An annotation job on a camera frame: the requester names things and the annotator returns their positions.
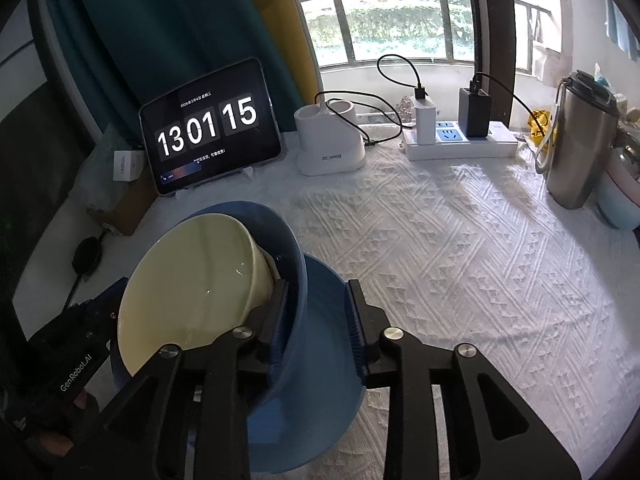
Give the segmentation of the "cream bowl blue outside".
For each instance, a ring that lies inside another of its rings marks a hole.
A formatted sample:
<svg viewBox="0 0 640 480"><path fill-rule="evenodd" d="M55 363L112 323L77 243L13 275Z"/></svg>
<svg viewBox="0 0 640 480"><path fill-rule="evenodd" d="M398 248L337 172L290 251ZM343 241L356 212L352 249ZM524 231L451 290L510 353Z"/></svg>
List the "cream bowl blue outside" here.
<svg viewBox="0 0 640 480"><path fill-rule="evenodd" d="M210 344L288 282L272 350L266 406L285 394L302 362L308 272L290 226L272 208L234 200L202 209L166 232L131 274L111 358L122 388L163 344Z"/></svg>

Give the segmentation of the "white toothbrush holder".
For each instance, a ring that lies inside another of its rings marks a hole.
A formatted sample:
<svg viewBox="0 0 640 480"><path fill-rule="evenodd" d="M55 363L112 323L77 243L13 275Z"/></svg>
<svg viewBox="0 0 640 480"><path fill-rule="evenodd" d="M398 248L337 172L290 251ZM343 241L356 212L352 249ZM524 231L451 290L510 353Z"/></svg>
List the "white toothbrush holder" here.
<svg viewBox="0 0 640 480"><path fill-rule="evenodd" d="M305 176L324 176L357 170L364 165L366 148L356 128L355 105L338 99L296 110L299 138L297 168Z"/></svg>

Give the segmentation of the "black round puck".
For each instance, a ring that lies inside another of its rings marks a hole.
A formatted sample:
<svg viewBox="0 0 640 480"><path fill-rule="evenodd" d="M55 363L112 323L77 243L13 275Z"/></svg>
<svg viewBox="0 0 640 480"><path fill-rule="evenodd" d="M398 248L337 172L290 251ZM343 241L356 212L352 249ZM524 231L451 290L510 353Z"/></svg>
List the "black round puck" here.
<svg viewBox="0 0 640 480"><path fill-rule="evenodd" d="M89 276L96 272L103 256L102 240L89 236L77 246L72 259L72 268L78 276Z"/></svg>

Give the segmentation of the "black charger plug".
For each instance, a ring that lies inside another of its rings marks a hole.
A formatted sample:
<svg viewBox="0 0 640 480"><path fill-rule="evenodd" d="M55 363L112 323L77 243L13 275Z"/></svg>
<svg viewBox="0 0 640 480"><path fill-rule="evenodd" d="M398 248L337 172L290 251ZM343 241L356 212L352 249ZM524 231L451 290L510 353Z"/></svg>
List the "black charger plug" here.
<svg viewBox="0 0 640 480"><path fill-rule="evenodd" d="M482 88L476 77L468 88L459 90L458 124L468 139L485 139L489 131L491 97Z"/></svg>

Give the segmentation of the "tablet showing clock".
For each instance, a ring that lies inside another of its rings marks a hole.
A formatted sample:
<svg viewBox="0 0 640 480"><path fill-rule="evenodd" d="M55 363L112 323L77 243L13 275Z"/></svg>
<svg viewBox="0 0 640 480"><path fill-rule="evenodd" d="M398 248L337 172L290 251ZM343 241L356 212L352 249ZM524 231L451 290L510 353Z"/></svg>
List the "tablet showing clock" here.
<svg viewBox="0 0 640 480"><path fill-rule="evenodd" d="M138 117L160 196L271 162L283 153L256 58L183 84L143 105Z"/></svg>

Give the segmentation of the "small white box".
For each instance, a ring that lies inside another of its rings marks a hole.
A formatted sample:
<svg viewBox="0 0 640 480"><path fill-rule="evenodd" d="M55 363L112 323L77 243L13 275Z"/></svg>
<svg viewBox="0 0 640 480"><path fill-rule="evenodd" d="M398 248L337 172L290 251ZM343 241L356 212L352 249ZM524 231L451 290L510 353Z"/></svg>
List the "small white box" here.
<svg viewBox="0 0 640 480"><path fill-rule="evenodd" d="M142 175L145 164L144 151L114 151L113 181L134 182Z"/></svg>

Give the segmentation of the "large blue ceramic bowl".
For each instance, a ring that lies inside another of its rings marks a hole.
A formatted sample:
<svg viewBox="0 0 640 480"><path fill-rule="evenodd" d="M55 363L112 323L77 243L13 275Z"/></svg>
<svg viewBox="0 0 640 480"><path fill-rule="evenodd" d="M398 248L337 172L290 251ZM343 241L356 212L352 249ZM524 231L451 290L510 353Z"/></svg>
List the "large blue ceramic bowl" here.
<svg viewBox="0 0 640 480"><path fill-rule="evenodd" d="M285 394L266 406L259 400L247 417L250 477L295 469L321 455L340 440L362 397L343 313L346 287L327 266L304 257L302 362Z"/></svg>

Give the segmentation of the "white power strip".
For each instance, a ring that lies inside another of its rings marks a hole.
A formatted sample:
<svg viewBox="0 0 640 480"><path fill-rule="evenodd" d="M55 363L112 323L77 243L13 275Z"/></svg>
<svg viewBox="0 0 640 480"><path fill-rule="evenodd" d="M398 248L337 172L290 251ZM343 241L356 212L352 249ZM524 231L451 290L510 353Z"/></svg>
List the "white power strip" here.
<svg viewBox="0 0 640 480"><path fill-rule="evenodd" d="M490 122L486 138L468 139L457 122L436 122L433 144L419 144L416 130L405 130L402 146L409 160L448 160L466 158L512 158L518 140L502 122Z"/></svg>

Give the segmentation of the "cardboard box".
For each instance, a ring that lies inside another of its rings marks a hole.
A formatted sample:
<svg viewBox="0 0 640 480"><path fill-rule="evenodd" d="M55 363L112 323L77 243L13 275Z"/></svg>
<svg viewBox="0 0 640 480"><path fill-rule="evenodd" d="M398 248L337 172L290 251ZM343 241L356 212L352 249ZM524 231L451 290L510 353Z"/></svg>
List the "cardboard box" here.
<svg viewBox="0 0 640 480"><path fill-rule="evenodd" d="M128 184L124 195L111 210L89 209L88 215L100 226L131 236L156 198L151 171L145 169L138 180Z"/></svg>

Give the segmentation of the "light blue bowl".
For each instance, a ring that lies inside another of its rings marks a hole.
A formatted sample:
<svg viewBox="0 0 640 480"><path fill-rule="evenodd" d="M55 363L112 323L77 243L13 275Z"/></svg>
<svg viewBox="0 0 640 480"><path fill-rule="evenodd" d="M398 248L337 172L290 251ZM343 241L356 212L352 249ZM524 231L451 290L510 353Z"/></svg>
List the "light blue bowl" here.
<svg viewBox="0 0 640 480"><path fill-rule="evenodd" d="M596 188L597 206L606 222L615 229L633 231L640 222L639 206L630 200L608 174Z"/></svg>

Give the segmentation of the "white lace tablecloth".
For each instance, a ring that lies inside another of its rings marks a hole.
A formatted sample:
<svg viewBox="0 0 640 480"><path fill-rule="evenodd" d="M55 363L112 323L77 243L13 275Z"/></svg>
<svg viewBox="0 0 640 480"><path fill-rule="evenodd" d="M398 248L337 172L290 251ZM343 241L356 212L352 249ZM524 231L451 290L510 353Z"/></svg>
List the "white lace tablecloth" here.
<svg viewBox="0 0 640 480"><path fill-rule="evenodd" d="M596 207L566 210L532 158L410 162L396 144L350 174L305 177L298 141L284 159L157 200L130 237L110 236L99 269L76 284L70 260L96 224L74 203L53 217L13 304L35 333L67 297L127 275L195 211L251 200L277 211L304 252L390 322L427 344L475 344L548 425L584 477L610 456L639 406L639 245Z"/></svg>

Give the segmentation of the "teal curtain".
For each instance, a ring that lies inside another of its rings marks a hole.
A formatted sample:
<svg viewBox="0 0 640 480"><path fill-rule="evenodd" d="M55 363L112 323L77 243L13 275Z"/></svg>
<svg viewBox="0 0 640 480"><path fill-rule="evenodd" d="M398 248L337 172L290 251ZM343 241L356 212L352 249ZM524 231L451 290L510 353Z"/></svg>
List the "teal curtain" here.
<svg viewBox="0 0 640 480"><path fill-rule="evenodd" d="M100 129L141 141L143 104L246 58L258 58L280 129L303 104L252 0L46 0L81 99Z"/></svg>

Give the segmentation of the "white charger plug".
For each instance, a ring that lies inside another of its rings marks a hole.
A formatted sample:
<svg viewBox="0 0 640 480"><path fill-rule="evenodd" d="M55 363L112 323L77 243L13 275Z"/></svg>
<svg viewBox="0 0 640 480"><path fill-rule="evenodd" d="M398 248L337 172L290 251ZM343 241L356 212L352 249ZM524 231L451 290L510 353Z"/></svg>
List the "white charger plug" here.
<svg viewBox="0 0 640 480"><path fill-rule="evenodd" d="M416 113L416 143L435 143L437 108L422 86L414 89L414 112Z"/></svg>

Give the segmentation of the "yellow curtain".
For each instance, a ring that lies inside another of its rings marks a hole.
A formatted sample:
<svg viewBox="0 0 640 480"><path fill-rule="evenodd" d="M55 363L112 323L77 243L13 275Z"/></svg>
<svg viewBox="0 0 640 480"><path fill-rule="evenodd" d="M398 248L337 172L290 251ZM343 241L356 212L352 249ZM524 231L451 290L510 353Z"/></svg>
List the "yellow curtain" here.
<svg viewBox="0 0 640 480"><path fill-rule="evenodd" d="M253 0L305 104L320 90L317 63L299 0Z"/></svg>

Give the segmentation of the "stainless steel tumbler black lid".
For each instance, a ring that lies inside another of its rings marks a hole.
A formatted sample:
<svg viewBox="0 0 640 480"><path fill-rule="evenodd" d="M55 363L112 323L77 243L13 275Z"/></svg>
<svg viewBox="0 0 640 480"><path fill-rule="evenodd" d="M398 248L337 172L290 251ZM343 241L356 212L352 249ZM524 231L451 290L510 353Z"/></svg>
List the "stainless steel tumbler black lid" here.
<svg viewBox="0 0 640 480"><path fill-rule="evenodd" d="M535 167L563 208L582 207L598 183L619 117L614 94L592 75L575 70L561 80Z"/></svg>

